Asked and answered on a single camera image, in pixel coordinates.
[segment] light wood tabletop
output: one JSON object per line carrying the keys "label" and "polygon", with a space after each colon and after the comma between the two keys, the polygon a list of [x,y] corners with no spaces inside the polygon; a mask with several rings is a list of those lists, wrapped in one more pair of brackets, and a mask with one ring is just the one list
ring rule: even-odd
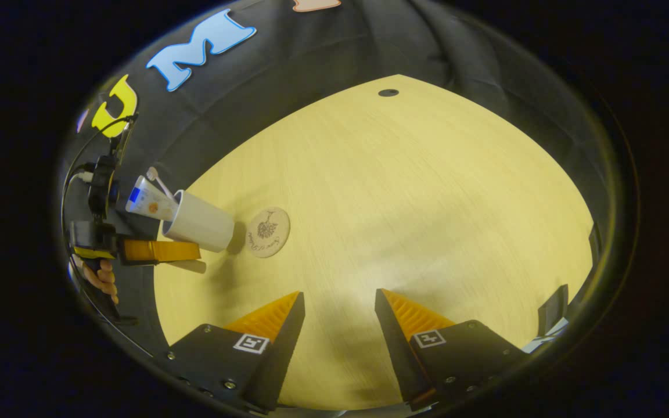
{"label": "light wood tabletop", "polygon": [[[385,89],[398,95],[379,95]],[[167,342],[303,291],[306,316],[279,398],[290,406],[401,402],[374,312],[378,288],[456,323],[479,320],[523,347],[538,308],[563,284],[574,297],[592,266],[592,218],[552,157],[487,109],[401,75],[290,114],[188,192],[237,222],[281,207],[290,235],[270,258],[237,244],[202,251],[205,273],[158,265]]]}

